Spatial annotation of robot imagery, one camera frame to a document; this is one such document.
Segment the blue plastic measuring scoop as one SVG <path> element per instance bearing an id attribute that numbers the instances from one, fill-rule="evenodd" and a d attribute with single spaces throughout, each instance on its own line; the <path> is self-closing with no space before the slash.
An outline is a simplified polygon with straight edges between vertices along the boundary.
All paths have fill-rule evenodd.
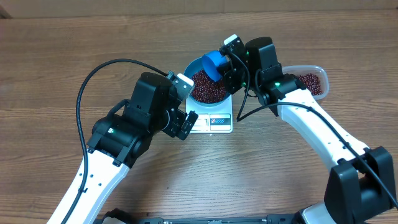
<path id="1" fill-rule="evenodd" d="M 222 78 L 219 71 L 217 71 L 217 68 L 227 62 L 228 60 L 226 57 L 222 56 L 222 54 L 217 50 L 208 52 L 201 57 L 201 64 L 205 73 L 214 82 L 218 82 Z"/>

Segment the red beans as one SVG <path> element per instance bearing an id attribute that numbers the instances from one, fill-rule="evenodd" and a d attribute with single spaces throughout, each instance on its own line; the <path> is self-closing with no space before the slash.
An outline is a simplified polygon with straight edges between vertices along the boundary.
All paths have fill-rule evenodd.
<path id="1" fill-rule="evenodd" d="M 218 103 L 227 95 L 222 80 L 215 82 L 207 75 L 204 69 L 196 72 L 192 76 L 192 80 L 195 83 L 195 87 L 191 95 L 196 101 L 206 104 Z"/>

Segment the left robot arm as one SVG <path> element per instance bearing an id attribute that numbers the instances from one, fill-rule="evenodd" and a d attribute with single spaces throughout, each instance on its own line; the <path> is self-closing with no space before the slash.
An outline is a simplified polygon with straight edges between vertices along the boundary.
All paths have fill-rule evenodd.
<path id="1" fill-rule="evenodd" d="M 185 140 L 198 116 L 178 107 L 194 89 L 185 75 L 142 73 L 131 99 L 99 119 L 87 141 L 87 156 L 49 223 L 93 223 L 111 192 L 162 131 Z"/>

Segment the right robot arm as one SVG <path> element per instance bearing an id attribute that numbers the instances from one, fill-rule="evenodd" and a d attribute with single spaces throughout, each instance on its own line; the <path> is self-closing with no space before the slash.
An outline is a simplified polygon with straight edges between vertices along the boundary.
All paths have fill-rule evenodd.
<path id="1" fill-rule="evenodd" d="M 243 42 L 232 35 L 220 54 L 228 57 L 216 68 L 227 91 L 253 91 L 261 109 L 290 124 L 329 171 L 323 200 L 298 211 L 292 223 L 365 223 L 397 207 L 392 156 L 350 135 L 296 75 L 284 73 L 270 37 Z"/>

